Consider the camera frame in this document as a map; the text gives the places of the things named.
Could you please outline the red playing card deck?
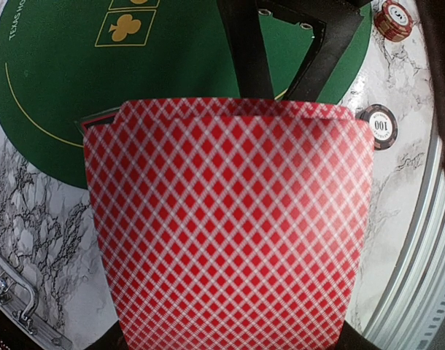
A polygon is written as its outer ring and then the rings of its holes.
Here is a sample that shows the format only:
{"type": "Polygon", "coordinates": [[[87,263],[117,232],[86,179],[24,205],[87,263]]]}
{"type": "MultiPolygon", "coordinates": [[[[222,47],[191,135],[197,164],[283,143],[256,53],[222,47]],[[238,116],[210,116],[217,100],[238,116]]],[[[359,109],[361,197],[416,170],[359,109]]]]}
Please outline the red playing card deck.
{"type": "Polygon", "coordinates": [[[368,221],[374,136],[347,108],[124,103],[84,134],[130,349],[335,349],[368,221]]]}

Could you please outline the brown poker chip stack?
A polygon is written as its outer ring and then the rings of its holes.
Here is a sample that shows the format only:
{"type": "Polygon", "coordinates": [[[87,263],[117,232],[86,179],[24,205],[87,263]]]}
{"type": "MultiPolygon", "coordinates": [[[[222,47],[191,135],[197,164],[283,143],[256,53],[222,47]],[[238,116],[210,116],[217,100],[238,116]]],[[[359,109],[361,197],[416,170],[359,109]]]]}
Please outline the brown poker chip stack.
{"type": "Polygon", "coordinates": [[[372,104],[359,112],[356,118],[367,122],[374,135],[374,149],[389,149],[398,138],[398,122],[386,106],[372,104]]]}

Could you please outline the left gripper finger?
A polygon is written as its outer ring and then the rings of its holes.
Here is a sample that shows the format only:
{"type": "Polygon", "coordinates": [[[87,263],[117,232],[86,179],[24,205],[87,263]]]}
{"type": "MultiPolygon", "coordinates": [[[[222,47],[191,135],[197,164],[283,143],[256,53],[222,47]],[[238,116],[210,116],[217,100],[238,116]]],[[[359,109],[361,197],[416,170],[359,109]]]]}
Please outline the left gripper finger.
{"type": "Polygon", "coordinates": [[[218,0],[217,7],[231,51],[240,96],[273,99],[257,2],[218,0]]]}

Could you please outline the triangular all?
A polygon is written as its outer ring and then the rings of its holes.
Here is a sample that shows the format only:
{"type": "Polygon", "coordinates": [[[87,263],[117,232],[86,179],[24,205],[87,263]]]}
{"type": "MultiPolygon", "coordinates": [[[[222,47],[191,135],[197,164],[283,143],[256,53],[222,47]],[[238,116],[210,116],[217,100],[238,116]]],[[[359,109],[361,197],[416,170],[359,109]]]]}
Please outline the triangular all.
{"type": "Polygon", "coordinates": [[[79,120],[75,120],[79,132],[84,135],[89,128],[96,125],[108,125],[114,122],[116,114],[120,111],[119,107],[107,109],[101,112],[90,114],[86,117],[82,117],[79,120]]]}

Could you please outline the orange poker chip stack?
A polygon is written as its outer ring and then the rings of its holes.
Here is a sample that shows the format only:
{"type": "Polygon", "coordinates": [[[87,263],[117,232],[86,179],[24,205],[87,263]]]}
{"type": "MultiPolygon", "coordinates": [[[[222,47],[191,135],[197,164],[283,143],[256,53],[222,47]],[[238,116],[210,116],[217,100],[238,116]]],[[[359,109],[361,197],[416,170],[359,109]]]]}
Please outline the orange poker chip stack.
{"type": "Polygon", "coordinates": [[[391,42],[402,42],[411,35],[414,21],[407,9],[395,1],[384,1],[374,17],[377,31],[391,42]]]}

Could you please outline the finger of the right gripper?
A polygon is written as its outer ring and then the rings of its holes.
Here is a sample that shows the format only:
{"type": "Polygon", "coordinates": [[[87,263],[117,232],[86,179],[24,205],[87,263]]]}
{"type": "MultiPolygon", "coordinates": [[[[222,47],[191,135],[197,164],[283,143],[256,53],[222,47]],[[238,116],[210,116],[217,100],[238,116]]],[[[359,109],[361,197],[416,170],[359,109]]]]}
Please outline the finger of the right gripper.
{"type": "Polygon", "coordinates": [[[284,94],[284,100],[315,102],[347,50],[363,16],[364,1],[273,0],[258,1],[259,10],[291,24],[308,24],[313,30],[305,58],[284,94]]]}

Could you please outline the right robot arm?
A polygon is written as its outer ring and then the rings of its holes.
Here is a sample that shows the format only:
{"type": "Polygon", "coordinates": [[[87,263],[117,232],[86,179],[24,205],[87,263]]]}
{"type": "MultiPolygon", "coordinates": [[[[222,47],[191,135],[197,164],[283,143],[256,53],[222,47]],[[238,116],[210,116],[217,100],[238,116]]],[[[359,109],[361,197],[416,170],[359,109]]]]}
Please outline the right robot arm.
{"type": "MultiPolygon", "coordinates": [[[[261,11],[287,23],[312,26],[314,42],[285,99],[316,101],[363,21],[360,9],[364,5],[364,1],[218,1],[241,97],[274,98],[261,11]]],[[[432,76],[445,173],[445,1],[417,1],[416,6],[432,76]]]]}

